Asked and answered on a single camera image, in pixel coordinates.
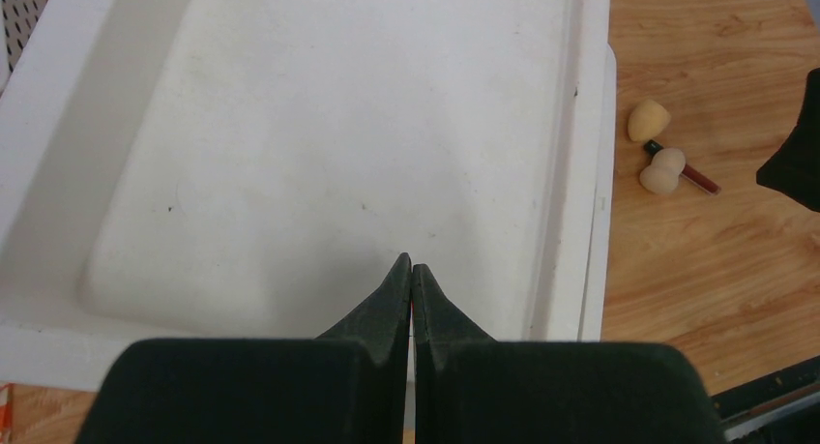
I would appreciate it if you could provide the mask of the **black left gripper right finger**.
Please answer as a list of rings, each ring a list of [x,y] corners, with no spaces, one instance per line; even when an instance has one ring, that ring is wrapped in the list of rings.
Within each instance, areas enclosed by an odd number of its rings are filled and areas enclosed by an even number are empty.
[[[677,349],[492,338],[412,275],[420,443],[720,443],[718,416]]]

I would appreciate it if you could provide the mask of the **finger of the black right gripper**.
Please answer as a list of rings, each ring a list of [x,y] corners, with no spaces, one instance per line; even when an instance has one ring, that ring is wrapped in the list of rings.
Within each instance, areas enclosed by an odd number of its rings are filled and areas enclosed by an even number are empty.
[[[795,127],[757,170],[756,183],[819,211],[819,69],[807,74]]]

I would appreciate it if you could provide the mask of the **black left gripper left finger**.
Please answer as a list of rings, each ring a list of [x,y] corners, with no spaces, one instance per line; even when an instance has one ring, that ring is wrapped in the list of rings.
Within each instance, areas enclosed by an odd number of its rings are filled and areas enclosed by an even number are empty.
[[[80,443],[398,443],[412,263],[314,339],[151,339],[110,368]]]

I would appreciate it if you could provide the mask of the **beige gourd makeup sponge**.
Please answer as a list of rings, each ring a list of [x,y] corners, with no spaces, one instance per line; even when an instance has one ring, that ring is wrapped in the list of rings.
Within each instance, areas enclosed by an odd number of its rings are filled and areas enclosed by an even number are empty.
[[[685,166],[686,156],[682,150],[661,149],[641,171],[639,183],[648,192],[669,195],[677,189]]]

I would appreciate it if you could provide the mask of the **white drawer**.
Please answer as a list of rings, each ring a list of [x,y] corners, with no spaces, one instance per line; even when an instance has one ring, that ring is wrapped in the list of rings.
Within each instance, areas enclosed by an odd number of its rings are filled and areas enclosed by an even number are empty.
[[[600,340],[608,267],[617,126],[617,59],[610,45],[605,57],[594,214],[578,334],[581,341]]]

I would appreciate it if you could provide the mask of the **beige teardrop makeup sponge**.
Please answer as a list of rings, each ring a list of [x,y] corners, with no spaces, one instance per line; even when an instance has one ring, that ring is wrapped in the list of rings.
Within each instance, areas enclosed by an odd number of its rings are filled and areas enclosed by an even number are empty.
[[[634,142],[650,140],[661,134],[670,121],[671,114],[663,105],[651,99],[644,100],[630,113],[628,136]]]

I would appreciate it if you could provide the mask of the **white drawer organizer box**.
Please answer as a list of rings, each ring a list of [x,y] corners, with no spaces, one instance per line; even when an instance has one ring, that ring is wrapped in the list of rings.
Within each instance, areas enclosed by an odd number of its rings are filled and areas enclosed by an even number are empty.
[[[403,252],[579,340],[610,0],[48,0],[1,97],[1,377],[312,338]]]

